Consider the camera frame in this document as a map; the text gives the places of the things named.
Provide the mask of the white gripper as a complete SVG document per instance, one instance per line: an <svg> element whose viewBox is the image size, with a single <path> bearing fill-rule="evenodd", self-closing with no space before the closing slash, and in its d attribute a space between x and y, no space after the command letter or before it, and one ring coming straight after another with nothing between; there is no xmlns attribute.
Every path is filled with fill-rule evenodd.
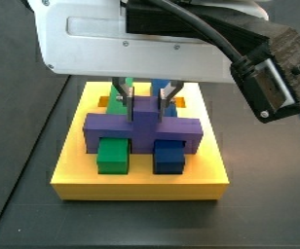
<svg viewBox="0 0 300 249"><path fill-rule="evenodd" d="M231 61L212 44L192 38L127 32L128 0L28 0L41 54L58 74L108 76L133 121L133 78L164 80L160 120L187 82L231 83Z"/></svg>

